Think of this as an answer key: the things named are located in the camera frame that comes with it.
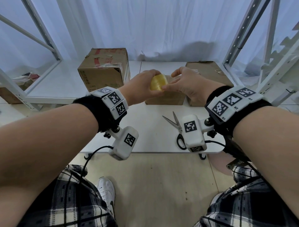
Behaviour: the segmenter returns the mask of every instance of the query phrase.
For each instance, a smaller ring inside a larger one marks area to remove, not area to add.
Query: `table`
[[[161,73],[170,75],[175,69],[185,66],[186,62],[129,62],[131,77],[144,70],[157,69]],[[132,153],[190,153],[181,150],[176,144],[178,130],[169,124],[163,117],[173,119],[172,111],[180,120],[183,116],[196,114],[198,119],[208,118],[208,112],[204,107],[190,107],[185,99],[183,105],[146,105],[144,102],[130,106],[127,115],[122,119],[120,127],[132,126],[139,132],[139,138]],[[114,138],[107,139],[103,133],[98,133],[81,151],[81,153],[92,153],[105,145],[112,145]],[[217,134],[215,138],[207,136],[206,140],[215,140],[225,144],[223,136]],[[218,153],[223,146],[208,143],[206,152]],[[103,148],[98,153],[107,153],[109,148]]]

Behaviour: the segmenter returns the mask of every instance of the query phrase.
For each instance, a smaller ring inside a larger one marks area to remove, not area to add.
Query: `plaid pants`
[[[117,226],[97,188],[85,178],[78,185],[82,166],[68,165],[33,202],[18,226]],[[251,169],[233,169],[236,184],[217,195],[194,227],[299,226],[276,193]]]

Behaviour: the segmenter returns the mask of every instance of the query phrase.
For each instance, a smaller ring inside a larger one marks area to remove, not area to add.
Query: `shoe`
[[[114,200],[115,200],[115,189],[111,180],[107,177],[101,177],[97,185],[97,189],[102,197],[102,199],[107,204],[108,210],[114,217]]]

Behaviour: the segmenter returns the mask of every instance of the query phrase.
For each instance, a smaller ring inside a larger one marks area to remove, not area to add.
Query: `black scissors handle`
[[[181,146],[180,146],[180,144],[179,144],[179,140],[181,140],[181,141],[183,142],[183,144],[184,144],[185,147],[181,147]],[[186,150],[186,149],[187,149],[182,134],[179,134],[178,137],[176,138],[176,144],[177,144],[177,145],[179,146],[179,148],[182,149],[182,150]]]

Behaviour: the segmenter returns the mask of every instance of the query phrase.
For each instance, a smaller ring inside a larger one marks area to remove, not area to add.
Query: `hand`
[[[159,74],[161,73],[155,69],[145,70],[119,88],[129,106],[163,95],[163,91],[150,90],[152,78]]]
[[[175,70],[171,77],[176,77],[180,74],[182,75],[179,78],[162,86],[162,89],[164,91],[180,91],[194,101],[206,103],[209,95],[215,89],[224,86],[224,84],[208,80],[184,66]]]

